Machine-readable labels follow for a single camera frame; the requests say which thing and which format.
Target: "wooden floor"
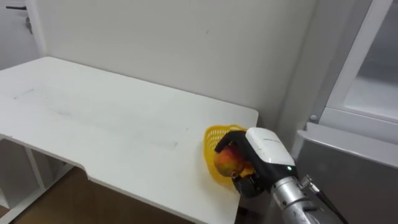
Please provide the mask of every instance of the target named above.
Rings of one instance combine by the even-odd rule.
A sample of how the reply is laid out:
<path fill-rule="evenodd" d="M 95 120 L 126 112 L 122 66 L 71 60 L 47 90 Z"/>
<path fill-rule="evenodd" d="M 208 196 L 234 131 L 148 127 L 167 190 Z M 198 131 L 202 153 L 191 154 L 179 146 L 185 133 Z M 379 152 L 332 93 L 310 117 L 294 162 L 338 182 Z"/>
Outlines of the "wooden floor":
<path fill-rule="evenodd" d="M 8 209 L 0 206 L 0 218 L 8 212 Z"/>
<path fill-rule="evenodd" d="M 87 180 L 73 168 L 13 224 L 190 223 Z"/>

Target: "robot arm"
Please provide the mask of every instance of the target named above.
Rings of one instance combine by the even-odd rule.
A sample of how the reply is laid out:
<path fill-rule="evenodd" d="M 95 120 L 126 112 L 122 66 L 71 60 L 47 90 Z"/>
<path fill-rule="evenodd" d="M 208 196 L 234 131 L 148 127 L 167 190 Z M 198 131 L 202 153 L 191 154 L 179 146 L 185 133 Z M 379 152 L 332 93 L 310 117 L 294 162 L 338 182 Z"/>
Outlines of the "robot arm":
<path fill-rule="evenodd" d="M 231 177 L 242 196 L 255 197 L 267 191 L 282 210 L 286 224 L 338 223 L 307 197 L 303 190 L 309 188 L 344 224 L 348 223 L 309 176 L 298 181 L 294 160 L 272 131 L 263 128 L 230 131 L 215 151 L 221 152 L 228 144 L 236 145 L 254 168 L 253 174 Z"/>

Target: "gray panel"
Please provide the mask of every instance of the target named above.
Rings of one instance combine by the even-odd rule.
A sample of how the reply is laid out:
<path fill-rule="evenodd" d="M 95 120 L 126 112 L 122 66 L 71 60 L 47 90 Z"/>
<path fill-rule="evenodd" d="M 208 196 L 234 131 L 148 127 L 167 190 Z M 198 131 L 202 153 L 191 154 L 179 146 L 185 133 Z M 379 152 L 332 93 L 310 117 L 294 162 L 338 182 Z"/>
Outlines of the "gray panel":
<path fill-rule="evenodd" d="M 310 125 L 294 148 L 299 174 L 310 174 L 350 224 L 398 223 L 398 146 Z"/>

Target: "yellow basket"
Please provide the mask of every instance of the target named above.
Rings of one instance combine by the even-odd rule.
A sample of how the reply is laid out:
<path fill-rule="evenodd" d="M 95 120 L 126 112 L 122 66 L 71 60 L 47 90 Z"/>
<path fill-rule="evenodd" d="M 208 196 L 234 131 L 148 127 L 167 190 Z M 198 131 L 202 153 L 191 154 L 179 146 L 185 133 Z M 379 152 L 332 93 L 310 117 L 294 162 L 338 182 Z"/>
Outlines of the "yellow basket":
<path fill-rule="evenodd" d="M 235 124 L 229 126 L 212 126 L 206 130 L 205 138 L 203 140 L 203 156 L 205 157 L 210 175 L 217 183 L 231 190 L 234 190 L 234 185 L 231 178 L 223 177 L 221 174 L 218 173 L 216 167 L 214 166 L 214 156 L 216 154 L 214 149 L 226 133 L 238 130 L 245 131 L 247 129 Z M 252 172 L 252 169 L 246 168 L 241 175 L 251 174 Z"/>

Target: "table top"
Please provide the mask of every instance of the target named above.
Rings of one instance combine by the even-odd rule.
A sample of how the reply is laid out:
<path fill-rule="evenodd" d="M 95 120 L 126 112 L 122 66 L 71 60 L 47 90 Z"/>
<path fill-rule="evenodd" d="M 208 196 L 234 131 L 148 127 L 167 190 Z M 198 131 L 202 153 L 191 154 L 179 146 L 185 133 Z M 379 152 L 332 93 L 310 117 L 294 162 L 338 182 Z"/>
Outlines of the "table top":
<path fill-rule="evenodd" d="M 3 138 L 193 222 L 234 222 L 239 195 L 208 174 L 203 135 L 257 111 L 52 57 L 0 71 L 0 105 Z"/>

